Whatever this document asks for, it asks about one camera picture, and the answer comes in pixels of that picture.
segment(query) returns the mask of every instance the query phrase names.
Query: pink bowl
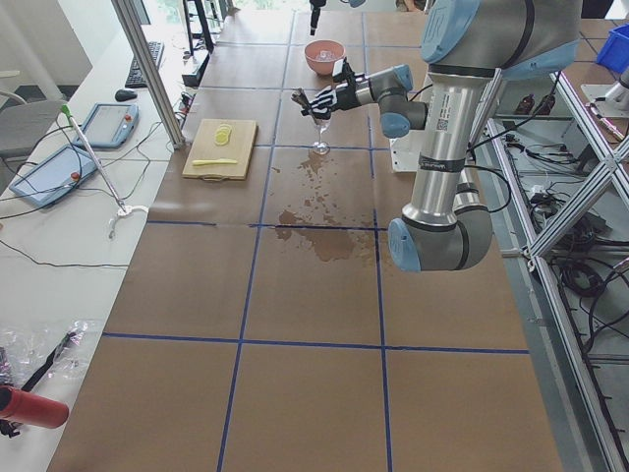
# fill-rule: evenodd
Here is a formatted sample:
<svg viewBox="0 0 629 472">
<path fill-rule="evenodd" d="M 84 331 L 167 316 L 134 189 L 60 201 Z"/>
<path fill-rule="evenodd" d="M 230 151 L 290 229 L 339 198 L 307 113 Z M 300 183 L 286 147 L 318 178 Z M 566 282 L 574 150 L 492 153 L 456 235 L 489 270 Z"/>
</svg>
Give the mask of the pink bowl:
<svg viewBox="0 0 629 472">
<path fill-rule="evenodd" d="M 320 76 L 329 76 L 334 63 L 345 57 L 345 47 L 340 42 L 329 39 L 313 41 L 304 49 L 306 62 Z"/>
</svg>

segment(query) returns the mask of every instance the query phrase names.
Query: blue tablet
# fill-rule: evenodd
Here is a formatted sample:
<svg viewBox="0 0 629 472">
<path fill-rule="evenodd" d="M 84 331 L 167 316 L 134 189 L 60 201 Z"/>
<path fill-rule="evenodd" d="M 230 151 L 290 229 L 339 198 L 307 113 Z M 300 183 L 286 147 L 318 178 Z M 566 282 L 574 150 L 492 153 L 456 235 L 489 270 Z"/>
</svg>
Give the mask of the blue tablet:
<svg viewBox="0 0 629 472">
<path fill-rule="evenodd" d="M 81 131 L 92 148 L 116 149 L 136 129 L 138 117 L 139 109 L 134 103 L 96 103 L 81 125 Z M 73 144 L 83 146 L 79 137 Z"/>
<path fill-rule="evenodd" d="M 96 164 L 87 152 L 65 145 L 16 177 L 9 189 L 30 204 L 45 207 L 77 187 L 94 170 Z"/>
</svg>

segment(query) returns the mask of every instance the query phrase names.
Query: blue joint cap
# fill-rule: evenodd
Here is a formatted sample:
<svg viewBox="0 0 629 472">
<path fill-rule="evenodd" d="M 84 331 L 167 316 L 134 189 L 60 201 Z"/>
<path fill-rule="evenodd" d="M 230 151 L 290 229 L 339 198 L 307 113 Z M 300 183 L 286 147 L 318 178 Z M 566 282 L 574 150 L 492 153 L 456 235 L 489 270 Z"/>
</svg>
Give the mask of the blue joint cap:
<svg viewBox="0 0 629 472">
<path fill-rule="evenodd" d="M 481 0 L 439 0 L 422 36 L 422 58 L 434 64 L 447 56 L 467 32 Z"/>
<path fill-rule="evenodd" d="M 413 89 L 413 74 L 411 74 L 411 68 L 407 64 L 401 64 L 393 68 L 393 72 L 400 80 L 400 84 L 406 91 Z"/>
<path fill-rule="evenodd" d="M 502 71 L 502 78 L 507 81 L 522 81 L 534 77 L 541 77 L 551 72 L 565 69 L 574 62 L 577 57 L 579 39 L 566 42 L 544 54 L 527 59 L 509 69 Z"/>
<path fill-rule="evenodd" d="M 382 134 L 389 139 L 402 138 L 409 134 L 411 122 L 399 113 L 382 113 L 380 115 Z"/>
<path fill-rule="evenodd" d="M 406 223 L 400 218 L 391 220 L 388 234 L 389 252 L 395 264 L 406 272 L 422 271 L 420 256 Z"/>
</svg>

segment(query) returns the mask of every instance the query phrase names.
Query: white desk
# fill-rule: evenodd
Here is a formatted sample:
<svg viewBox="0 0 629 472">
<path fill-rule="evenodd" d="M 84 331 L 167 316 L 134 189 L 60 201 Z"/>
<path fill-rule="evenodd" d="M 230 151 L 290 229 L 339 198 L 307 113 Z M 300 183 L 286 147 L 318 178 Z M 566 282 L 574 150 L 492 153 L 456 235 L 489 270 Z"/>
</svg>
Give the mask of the white desk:
<svg viewBox="0 0 629 472">
<path fill-rule="evenodd" d="M 157 31 L 148 31 L 147 39 L 151 39 L 150 35 L 154 32 Z M 168 95 L 175 103 L 184 89 L 179 76 L 180 53 L 174 50 L 172 35 L 161 36 L 160 39 L 166 44 L 160 72 Z M 127 38 L 120 31 L 70 100 L 70 109 L 79 123 L 83 122 L 94 103 L 115 103 L 114 93 L 124 86 L 132 57 Z M 97 152 L 121 196 L 131 192 L 147 161 L 136 150 L 118 162 L 111 163 L 112 160 L 135 147 L 148 134 L 151 126 L 160 121 L 148 90 L 141 88 L 138 93 L 138 98 L 131 102 L 140 107 L 140 121 L 129 141 L 115 151 Z M 59 122 L 67 124 L 63 116 Z M 43 160 L 66 142 L 63 134 L 52 135 L 37 147 L 29 161 Z M 142 144 L 141 150 L 150 163 L 126 203 L 148 207 L 155 197 L 172 151 L 163 127 L 160 126 Z M 85 181 L 83 187 L 106 189 L 102 177 L 96 174 Z M 4 200 L 11 197 L 14 195 L 9 190 L 2 195 L 0 217 L 31 209 L 19 200 Z M 103 192 L 78 190 L 50 209 L 0 220 L 4 224 L 0 240 L 41 262 L 126 265 L 142 233 L 146 214 L 134 212 L 121 219 L 116 225 L 115 238 L 110 240 L 107 227 L 116 210 L 115 201 Z M 35 265 L 24 256 L 0 246 L 0 330 L 9 326 L 27 332 L 46 330 L 46 345 L 41 349 L 45 358 L 74 322 L 93 321 L 92 329 L 88 331 L 90 342 L 77 350 L 82 359 L 89 360 L 100 335 L 98 330 L 109 315 L 125 270 Z M 72 408 L 82 381 L 82 378 L 55 374 L 42 379 L 33 392 L 65 402 Z M 24 427 L 15 438 L 1 437 L 2 469 L 20 472 L 45 470 L 62 433 L 63 427 L 56 430 Z"/>
</svg>

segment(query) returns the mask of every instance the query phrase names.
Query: red cylinder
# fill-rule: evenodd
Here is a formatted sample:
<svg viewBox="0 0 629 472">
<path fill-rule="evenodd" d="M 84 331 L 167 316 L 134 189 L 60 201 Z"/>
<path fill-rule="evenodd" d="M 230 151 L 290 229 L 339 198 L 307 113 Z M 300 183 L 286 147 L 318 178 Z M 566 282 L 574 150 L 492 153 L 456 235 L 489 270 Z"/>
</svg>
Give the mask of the red cylinder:
<svg viewBox="0 0 629 472">
<path fill-rule="evenodd" d="M 58 428 L 70 415 L 65 403 L 44 398 L 11 386 L 0 386 L 0 419 L 41 426 Z"/>
</svg>

